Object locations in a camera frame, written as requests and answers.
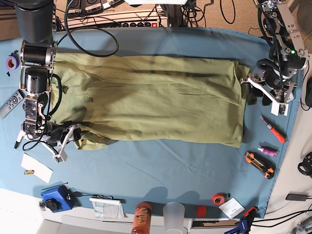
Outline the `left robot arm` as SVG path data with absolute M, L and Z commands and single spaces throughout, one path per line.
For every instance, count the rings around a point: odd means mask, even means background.
M 255 6 L 259 29 L 270 49 L 268 58 L 256 63 L 261 74 L 241 81 L 248 85 L 247 103 L 254 105 L 257 98 L 262 98 L 264 106 L 273 101 L 288 103 L 297 88 L 293 76 L 306 67 L 309 52 L 284 1 L 256 0 Z

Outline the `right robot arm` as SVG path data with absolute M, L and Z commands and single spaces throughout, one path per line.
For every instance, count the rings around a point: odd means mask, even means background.
M 239 148 L 247 84 L 259 41 L 231 30 L 196 30 L 208 44 L 178 48 L 180 29 L 160 29 L 149 55 L 57 52 L 52 0 L 17 1 L 22 35 L 24 139 L 73 141 L 98 150 L 113 141 L 180 140 Z

